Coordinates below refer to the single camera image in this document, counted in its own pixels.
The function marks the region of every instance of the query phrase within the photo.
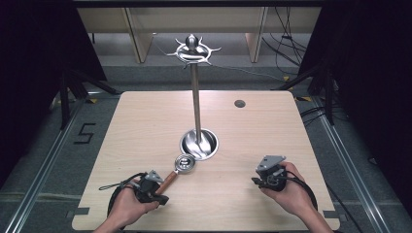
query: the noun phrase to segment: handheld controller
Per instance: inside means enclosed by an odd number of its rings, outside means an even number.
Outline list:
[[[133,179],[137,177],[139,177],[139,181],[133,181]],[[166,205],[169,197],[155,194],[155,192],[160,187],[158,183],[163,183],[163,179],[157,174],[156,171],[152,170],[150,173],[138,173],[120,183],[100,187],[99,190],[108,189],[114,186],[117,187],[113,192],[112,197],[110,198],[107,215],[109,215],[110,211],[112,210],[113,204],[115,203],[115,200],[118,197],[119,193],[127,187],[133,189],[136,198],[141,203],[157,201],[160,205]]]
[[[284,156],[266,155],[256,168],[259,178],[252,181],[259,187],[267,187],[274,191],[282,191],[286,186],[287,171],[279,163],[285,160]]]
[[[285,159],[284,156],[266,155],[256,168],[256,172],[260,176],[260,179],[252,178],[252,181],[258,185],[258,187],[267,187],[274,191],[282,191],[285,188],[287,181],[295,182],[305,189],[312,201],[312,205],[318,210],[318,202],[315,194],[308,184],[291,172],[289,173],[291,173],[293,177],[288,178],[288,171],[284,166],[279,164]]]

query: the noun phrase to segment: spiky metal ornament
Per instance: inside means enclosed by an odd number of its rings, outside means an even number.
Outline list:
[[[190,64],[198,64],[202,62],[212,65],[209,62],[209,57],[212,55],[212,51],[217,51],[221,48],[215,50],[210,49],[202,44],[202,39],[203,37],[201,37],[200,40],[197,39],[193,34],[190,34],[184,43],[181,43],[176,39],[176,42],[179,43],[176,52],[167,55],[175,55],[178,57],[179,60],[185,63],[185,68]]]

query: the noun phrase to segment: wooden table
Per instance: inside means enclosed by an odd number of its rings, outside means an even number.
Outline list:
[[[244,108],[234,105],[246,102]],[[142,216],[127,230],[283,231],[305,225],[263,195],[251,177],[265,155],[284,155],[313,189],[319,211],[333,204],[292,95],[287,91],[200,91],[201,124],[220,146],[210,159],[179,175],[165,191],[165,206]],[[174,170],[180,140],[194,128],[191,91],[125,92],[88,180],[75,216],[76,230],[95,229],[106,218],[118,183],[139,172],[156,170],[163,178]],[[333,228],[338,218],[327,218]]]

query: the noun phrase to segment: black cable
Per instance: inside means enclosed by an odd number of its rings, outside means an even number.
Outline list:
[[[308,193],[309,198],[312,201],[313,207],[315,207],[315,209],[318,210],[318,201],[316,200],[316,196],[315,196],[315,193],[312,191],[312,188],[310,188],[310,186],[306,182],[301,180],[293,172],[291,172],[291,171],[286,171],[286,172],[294,175],[294,177],[293,178],[290,178],[290,177],[276,177],[276,179],[292,181],[292,182],[295,182],[295,183],[299,184]]]
[[[270,35],[270,37],[272,37],[272,39],[273,39],[275,42],[277,42],[278,44],[281,44],[282,46],[289,47],[289,48],[292,48],[292,49],[293,49],[293,46],[290,46],[290,45],[285,44],[285,43],[281,43],[278,39],[276,39],[276,38],[272,35],[272,33],[269,33],[269,35]],[[297,49],[297,50],[300,50],[300,51],[303,51],[303,52],[306,52],[306,50],[303,50],[303,49],[299,49],[299,48],[296,48],[296,49]]]
[[[363,231],[361,230],[361,227],[358,225],[358,223],[355,221],[354,217],[352,216],[352,214],[348,211],[348,209],[346,208],[346,206],[343,204],[343,202],[340,200],[340,198],[337,196],[337,194],[333,191],[333,189],[330,187],[329,184],[326,183],[326,187],[327,189],[329,189],[329,191],[332,193],[332,195],[336,198],[336,200],[339,202],[339,204],[342,206],[342,208],[345,210],[346,214],[348,214],[349,218],[352,220],[352,222],[354,223],[354,225],[357,227],[357,229],[359,230],[360,233],[362,233]]]
[[[292,60],[290,57],[288,57],[287,55],[285,55],[284,53],[282,53],[281,51],[279,51],[279,47],[278,47],[277,49],[275,49],[275,48],[273,48],[271,45],[269,45],[269,43],[267,43],[264,38],[261,38],[261,39],[264,41],[264,43],[266,43],[266,44],[270,47],[271,50],[275,51],[276,54],[279,54],[279,55],[283,56],[285,59],[287,59],[288,61],[290,61],[290,62],[293,63],[294,65],[299,66],[299,63],[297,63],[296,61]]]
[[[276,11],[276,15],[278,16],[278,19],[281,21],[282,27],[284,29],[284,34],[282,35],[282,40],[284,38],[288,38],[289,40],[291,40],[292,42],[292,47],[293,47],[293,52],[296,55],[296,59],[298,60],[298,63],[300,64],[300,60],[299,57],[301,57],[300,53],[297,51],[296,46],[294,45],[296,43],[296,41],[293,40],[292,38],[292,31],[291,31],[291,21],[290,21],[290,17],[291,17],[291,8],[287,7],[287,22],[286,24],[283,23],[282,18],[279,15],[278,9],[275,7],[275,11]]]
[[[289,28],[289,35],[291,37],[291,42],[292,42],[292,47],[293,47],[293,52],[294,55],[296,56],[296,59],[299,63],[300,66],[300,62],[302,60],[302,56],[300,55],[300,53],[297,51],[296,46],[294,45],[294,41],[292,38],[292,31],[291,31],[291,8],[290,7],[286,7],[286,14],[287,14],[287,21],[286,21],[286,28]]]
[[[295,44],[297,44],[298,46],[300,46],[301,48],[303,48],[303,50],[302,49],[298,49],[298,50],[301,50],[301,51],[306,51],[307,50],[307,48],[305,47],[305,46],[302,46],[300,43],[298,43],[296,40],[294,40],[292,37],[290,37],[290,38],[285,38],[285,39],[288,39],[288,40],[292,40]]]
[[[119,185],[120,185],[121,187],[124,187],[124,186],[125,186],[126,184],[128,184],[131,180],[133,180],[133,179],[135,179],[135,178],[137,178],[137,177],[143,177],[143,176],[146,176],[146,175],[148,175],[148,174],[147,174],[147,173],[138,173],[138,174],[133,175],[133,176],[129,177],[128,179],[126,179],[126,180],[124,180],[124,181],[122,181],[122,182],[120,182],[120,183],[113,183],[113,184],[101,186],[101,187],[99,187],[99,190],[105,190],[105,189],[109,189],[109,188],[111,188],[111,187],[119,186]]]
[[[323,110],[325,107],[316,107],[309,110],[306,110],[300,114],[300,117],[305,117],[306,115],[315,113],[316,111]]]
[[[311,119],[308,119],[308,120],[306,120],[306,121],[303,121],[303,124],[305,124],[305,127],[307,127],[307,126],[309,126],[309,124],[311,124],[313,121],[315,121],[315,119],[323,116],[324,114],[325,114],[325,113],[321,113],[321,114],[319,114],[319,115],[317,115],[317,116],[315,116],[315,117],[313,117],[313,118],[311,118]]]

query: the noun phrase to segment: finger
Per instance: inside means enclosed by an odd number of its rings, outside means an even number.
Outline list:
[[[276,201],[276,197],[277,197],[278,194],[279,194],[278,192],[273,191],[273,190],[271,190],[271,189],[269,189],[269,188],[265,188],[265,187],[262,187],[262,188],[260,189],[260,191],[263,192],[266,196],[272,198],[272,199],[275,200],[275,201]]]
[[[150,203],[145,203],[145,210],[146,212],[152,211],[154,209],[157,209],[159,203],[154,201],[154,202],[150,202]]]
[[[285,166],[285,169],[287,171],[293,172],[301,181],[305,182],[304,178],[302,177],[302,175],[300,175],[299,171],[297,170],[296,166],[294,166],[294,164],[285,161],[282,161],[279,164],[281,166]]]

